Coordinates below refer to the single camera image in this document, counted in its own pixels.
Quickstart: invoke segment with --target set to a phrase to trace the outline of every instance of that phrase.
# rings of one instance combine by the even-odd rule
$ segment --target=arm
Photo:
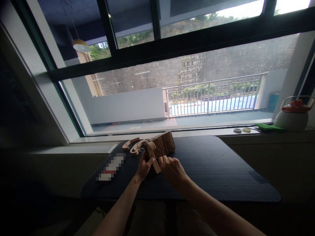
[[[99,224],[93,236],[121,236],[124,233],[126,222],[139,186],[147,176],[154,161],[155,159],[151,158],[148,162],[145,162],[145,152],[143,152],[135,176],[131,179],[123,194]]]
[[[170,184],[198,211],[217,235],[265,235],[196,185],[177,158],[163,156],[159,158],[159,164]]]

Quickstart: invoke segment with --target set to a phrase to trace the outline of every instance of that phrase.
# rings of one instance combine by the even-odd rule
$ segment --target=railing
[[[169,117],[255,109],[263,75],[164,88]]]

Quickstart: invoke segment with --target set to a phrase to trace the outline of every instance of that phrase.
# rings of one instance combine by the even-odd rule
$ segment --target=white kettle
[[[293,97],[309,97],[311,98],[310,105],[303,105],[303,101],[301,99],[294,100],[290,102],[289,105],[284,106],[284,103],[286,100],[293,98]],[[315,99],[312,96],[291,96],[287,97],[282,105],[281,105],[281,111],[277,115],[273,125],[285,128],[287,131],[304,131],[307,122],[308,122],[308,111],[311,110],[311,108],[314,105]]]

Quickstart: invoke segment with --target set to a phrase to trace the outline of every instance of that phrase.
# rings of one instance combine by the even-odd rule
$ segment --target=ceiling
[[[159,0],[160,25],[193,18],[256,0]],[[91,44],[106,40],[96,0],[38,0],[64,57],[77,56],[72,40]],[[117,37],[152,29],[150,0],[107,0]]]

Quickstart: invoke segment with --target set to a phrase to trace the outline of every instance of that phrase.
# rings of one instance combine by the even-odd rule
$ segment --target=concrete floor
[[[129,129],[130,131],[140,128],[167,127],[167,126],[191,126],[214,123],[228,123],[248,120],[271,119],[273,113],[258,110],[247,110],[226,113],[213,113],[210,115],[186,116],[160,121],[141,121],[111,125],[92,125],[93,131],[110,131]]]

